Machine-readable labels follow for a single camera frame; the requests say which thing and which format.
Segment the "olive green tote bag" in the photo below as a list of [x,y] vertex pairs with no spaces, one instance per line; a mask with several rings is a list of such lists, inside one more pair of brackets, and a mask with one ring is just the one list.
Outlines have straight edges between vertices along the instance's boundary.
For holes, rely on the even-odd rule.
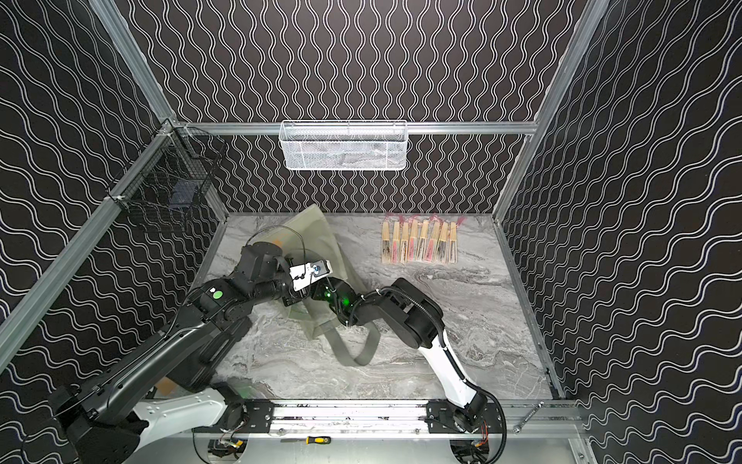
[[[320,208],[312,205],[280,224],[267,225],[255,234],[257,242],[269,242],[281,247],[285,257],[294,264],[328,260],[332,265],[330,278],[349,283],[357,293],[368,290],[350,259],[336,240],[334,231]],[[339,328],[344,326],[328,304],[311,298],[288,307],[288,317],[299,323],[308,339],[326,338],[336,359],[344,367],[365,367],[374,358],[381,333],[375,323],[364,324],[366,338],[359,354],[349,350]]]

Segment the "folding fan with pink paper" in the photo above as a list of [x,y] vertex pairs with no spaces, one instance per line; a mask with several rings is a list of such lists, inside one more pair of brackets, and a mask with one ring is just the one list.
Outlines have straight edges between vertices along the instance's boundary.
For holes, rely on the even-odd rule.
[[399,218],[396,218],[392,222],[392,234],[391,234],[391,246],[390,246],[390,260],[392,264],[400,262],[400,243],[401,243],[401,222]]

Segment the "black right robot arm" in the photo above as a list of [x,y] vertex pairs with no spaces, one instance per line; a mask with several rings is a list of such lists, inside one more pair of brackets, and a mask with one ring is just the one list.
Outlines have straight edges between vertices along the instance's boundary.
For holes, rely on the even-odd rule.
[[423,355],[436,374],[451,408],[453,427],[463,432],[481,428],[488,396],[475,386],[454,354],[442,308],[411,282],[398,278],[363,294],[343,280],[325,278],[311,286],[311,297],[328,303],[347,327],[384,320],[402,342]]

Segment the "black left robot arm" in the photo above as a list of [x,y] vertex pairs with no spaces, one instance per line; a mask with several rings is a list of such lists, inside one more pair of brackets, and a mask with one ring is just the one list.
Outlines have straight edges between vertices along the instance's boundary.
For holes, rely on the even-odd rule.
[[287,259],[275,244],[242,249],[234,270],[187,296],[171,323],[79,387],[57,389],[52,417],[79,463],[123,463],[137,450],[185,430],[243,422],[243,400],[211,377],[250,327],[255,305],[288,305],[332,274],[325,259]]

